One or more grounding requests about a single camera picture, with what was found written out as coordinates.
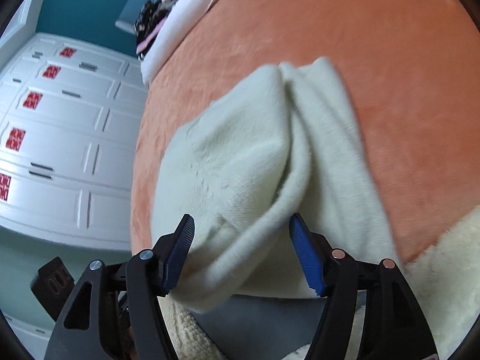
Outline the cream knit sweater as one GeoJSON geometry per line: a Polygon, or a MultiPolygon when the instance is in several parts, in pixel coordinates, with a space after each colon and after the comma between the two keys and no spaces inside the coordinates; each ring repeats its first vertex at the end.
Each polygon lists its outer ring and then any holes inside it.
{"type": "Polygon", "coordinates": [[[174,134],[151,236],[183,215],[195,234],[172,298],[203,312],[233,295],[314,297],[290,241],[294,213],[358,260],[398,256],[348,93],[324,57],[259,67],[174,134]]]}

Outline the dark clothes pile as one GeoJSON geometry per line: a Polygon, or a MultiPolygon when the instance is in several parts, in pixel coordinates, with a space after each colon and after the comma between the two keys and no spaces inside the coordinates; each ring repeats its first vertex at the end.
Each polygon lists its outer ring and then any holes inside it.
{"type": "Polygon", "coordinates": [[[140,61],[143,61],[151,49],[177,1],[149,0],[143,5],[133,27],[137,42],[136,55],[140,61]]]}

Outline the orange plush blanket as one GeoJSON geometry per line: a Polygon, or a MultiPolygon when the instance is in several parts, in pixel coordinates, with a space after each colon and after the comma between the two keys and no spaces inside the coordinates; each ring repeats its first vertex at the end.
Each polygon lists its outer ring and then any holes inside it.
{"type": "Polygon", "coordinates": [[[131,248],[150,241],[176,130],[266,63],[330,59],[349,90],[403,261],[479,204],[479,30],[458,0],[219,0],[152,81],[131,248]]]}

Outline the cream fluffy rug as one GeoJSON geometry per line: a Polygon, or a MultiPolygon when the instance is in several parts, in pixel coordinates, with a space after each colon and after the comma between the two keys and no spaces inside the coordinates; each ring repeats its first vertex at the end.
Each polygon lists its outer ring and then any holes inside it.
{"type": "MultiPolygon", "coordinates": [[[[479,313],[479,208],[407,265],[407,279],[432,328],[441,359],[454,354],[479,313]]],[[[225,359],[190,311],[160,299],[180,359],[225,359]]]]}

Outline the white wardrobe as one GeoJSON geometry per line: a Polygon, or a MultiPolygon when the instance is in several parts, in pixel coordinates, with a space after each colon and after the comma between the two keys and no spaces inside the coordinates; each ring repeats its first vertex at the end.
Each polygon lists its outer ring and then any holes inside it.
{"type": "Polygon", "coordinates": [[[146,95],[135,58],[33,35],[1,70],[1,225],[48,242],[129,250],[146,95]]]}

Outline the white bed duvet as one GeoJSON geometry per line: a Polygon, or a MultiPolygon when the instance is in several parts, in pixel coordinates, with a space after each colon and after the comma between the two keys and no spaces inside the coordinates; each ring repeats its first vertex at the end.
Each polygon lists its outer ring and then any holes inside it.
{"type": "Polygon", "coordinates": [[[141,61],[142,81],[151,81],[179,47],[186,35],[218,0],[179,0],[162,24],[151,48],[141,61]]]}

